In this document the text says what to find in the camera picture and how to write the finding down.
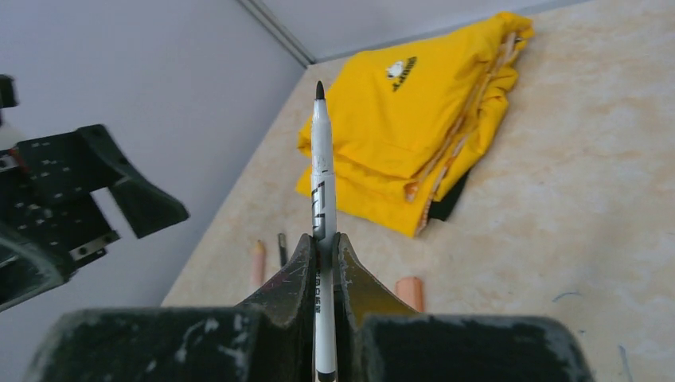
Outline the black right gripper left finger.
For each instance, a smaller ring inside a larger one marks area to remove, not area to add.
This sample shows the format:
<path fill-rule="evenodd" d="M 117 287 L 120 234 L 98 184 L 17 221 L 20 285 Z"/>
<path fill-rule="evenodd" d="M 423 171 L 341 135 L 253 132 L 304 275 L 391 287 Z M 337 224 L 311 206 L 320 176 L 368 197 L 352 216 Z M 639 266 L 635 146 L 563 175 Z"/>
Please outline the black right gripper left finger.
<path fill-rule="evenodd" d="M 314 238 L 300 236 L 288 263 L 237 305 L 246 328 L 244 381 L 314 379 Z"/>

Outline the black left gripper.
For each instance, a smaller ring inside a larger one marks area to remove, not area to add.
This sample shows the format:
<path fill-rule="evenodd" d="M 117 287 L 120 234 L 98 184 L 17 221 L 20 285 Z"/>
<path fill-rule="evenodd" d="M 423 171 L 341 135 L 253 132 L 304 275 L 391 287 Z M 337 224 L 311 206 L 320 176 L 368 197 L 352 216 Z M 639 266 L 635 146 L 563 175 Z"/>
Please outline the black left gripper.
<path fill-rule="evenodd" d="M 80 173 L 93 155 L 103 184 L 139 239 L 189 219 L 148 181 L 101 124 L 16 143 L 1 152 L 1 309 L 66 284 L 120 236 Z"/>

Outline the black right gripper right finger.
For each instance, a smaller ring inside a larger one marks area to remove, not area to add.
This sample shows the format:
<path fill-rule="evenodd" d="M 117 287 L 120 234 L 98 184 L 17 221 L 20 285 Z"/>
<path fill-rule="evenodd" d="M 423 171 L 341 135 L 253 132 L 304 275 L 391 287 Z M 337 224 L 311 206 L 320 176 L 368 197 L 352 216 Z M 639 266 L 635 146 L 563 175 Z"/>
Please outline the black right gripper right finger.
<path fill-rule="evenodd" d="M 357 257 L 349 237 L 337 233 L 333 244 L 334 297 L 339 381 L 382 381 L 384 370 L 373 331 L 373 315 L 412 316 L 416 310 L 397 298 Z"/>

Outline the white marker pen black tip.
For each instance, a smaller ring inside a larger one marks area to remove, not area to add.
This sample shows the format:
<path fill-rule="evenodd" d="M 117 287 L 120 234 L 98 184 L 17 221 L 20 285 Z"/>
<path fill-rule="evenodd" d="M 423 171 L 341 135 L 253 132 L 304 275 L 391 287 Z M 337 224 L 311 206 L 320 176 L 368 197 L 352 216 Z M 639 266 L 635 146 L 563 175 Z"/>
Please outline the white marker pen black tip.
<path fill-rule="evenodd" d="M 337 233 L 332 126 L 325 90 L 317 82 L 310 128 L 312 236 L 316 243 L 314 367 L 320 381 L 337 379 L 333 240 Z"/>

